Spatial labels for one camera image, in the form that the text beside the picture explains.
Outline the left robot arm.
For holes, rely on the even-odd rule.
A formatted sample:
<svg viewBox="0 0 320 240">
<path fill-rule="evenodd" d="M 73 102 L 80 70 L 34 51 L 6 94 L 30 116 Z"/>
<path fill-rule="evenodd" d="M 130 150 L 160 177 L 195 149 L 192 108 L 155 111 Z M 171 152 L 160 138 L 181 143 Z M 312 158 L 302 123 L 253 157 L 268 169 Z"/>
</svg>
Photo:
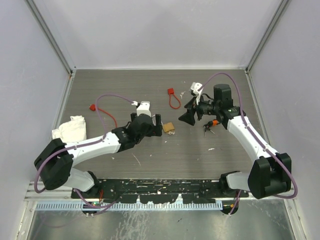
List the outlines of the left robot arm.
<svg viewBox="0 0 320 240">
<path fill-rule="evenodd" d="M 81 171 L 76 165 L 93 158 L 116 154 L 139 144 L 144 137 L 162 136 L 160 114 L 149 116 L 132 113 L 131 120 L 105 135 L 80 142 L 64 143 L 53 139 L 34 161 L 36 180 L 44 184 L 44 191 L 69 187 L 84 198 L 96 198 L 102 191 L 102 184 L 91 171 Z"/>
</svg>

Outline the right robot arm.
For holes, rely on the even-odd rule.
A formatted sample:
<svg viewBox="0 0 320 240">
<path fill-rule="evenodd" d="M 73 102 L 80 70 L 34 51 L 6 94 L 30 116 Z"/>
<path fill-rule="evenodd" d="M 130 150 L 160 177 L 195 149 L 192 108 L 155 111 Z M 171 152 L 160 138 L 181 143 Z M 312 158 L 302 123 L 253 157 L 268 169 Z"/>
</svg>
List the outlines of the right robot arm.
<svg viewBox="0 0 320 240">
<path fill-rule="evenodd" d="M 232 171 L 223 173 L 219 179 L 219 191 L 231 197 L 237 190 L 250 192 L 262 199 L 291 190 L 292 160 L 287 153 L 272 148 L 254 129 L 249 118 L 234 105 L 228 84 L 216 84 L 213 97 L 204 100 L 202 84 L 193 82 L 190 87 L 192 99 L 184 106 L 186 113 L 179 120 L 195 125 L 202 116 L 215 116 L 218 123 L 228 130 L 241 144 L 253 165 L 250 172 Z"/>
</svg>

